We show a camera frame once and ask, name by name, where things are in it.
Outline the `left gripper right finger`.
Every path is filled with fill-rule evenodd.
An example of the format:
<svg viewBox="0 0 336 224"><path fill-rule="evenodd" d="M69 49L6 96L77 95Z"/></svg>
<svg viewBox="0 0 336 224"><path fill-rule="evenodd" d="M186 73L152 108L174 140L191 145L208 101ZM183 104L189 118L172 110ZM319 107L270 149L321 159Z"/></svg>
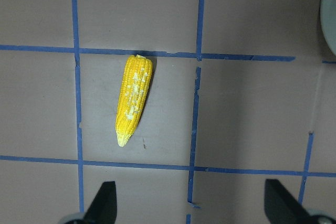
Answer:
<svg viewBox="0 0 336 224"><path fill-rule="evenodd" d="M266 179L264 211L272 224L318 223L277 179Z"/></svg>

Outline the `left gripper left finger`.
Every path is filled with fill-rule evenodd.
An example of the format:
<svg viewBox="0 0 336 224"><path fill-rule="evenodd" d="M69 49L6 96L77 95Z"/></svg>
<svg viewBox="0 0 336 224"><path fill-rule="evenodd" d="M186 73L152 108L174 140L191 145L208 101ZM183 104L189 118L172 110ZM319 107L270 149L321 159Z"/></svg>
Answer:
<svg viewBox="0 0 336 224"><path fill-rule="evenodd" d="M117 218L115 182L103 182L84 215L86 223L114 224Z"/></svg>

